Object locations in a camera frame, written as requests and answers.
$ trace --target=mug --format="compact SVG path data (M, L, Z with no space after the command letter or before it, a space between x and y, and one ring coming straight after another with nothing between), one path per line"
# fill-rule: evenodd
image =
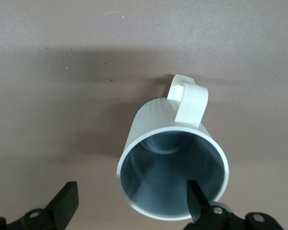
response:
M207 102L206 88L175 75L167 98L151 100L137 112L117 179L138 212L160 220L191 218L188 180L196 180L209 201L218 201L224 193L228 162L201 123Z

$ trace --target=screw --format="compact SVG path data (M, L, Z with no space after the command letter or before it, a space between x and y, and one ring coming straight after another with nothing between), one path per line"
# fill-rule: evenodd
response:
M264 217L260 214L254 214L253 218L254 218L254 220L256 220L258 222L264 222Z
M223 210L220 207L214 207L213 212L219 215L223 214Z
M34 217L37 217L39 215L39 212L32 212L30 214L30 218L34 218Z

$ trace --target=cup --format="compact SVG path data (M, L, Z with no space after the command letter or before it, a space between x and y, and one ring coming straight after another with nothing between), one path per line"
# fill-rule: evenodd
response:
M137 112L117 168L119 187L138 212L160 220L191 218L187 181L197 180L209 201L228 183L228 162L202 125L208 90L175 75L167 98Z

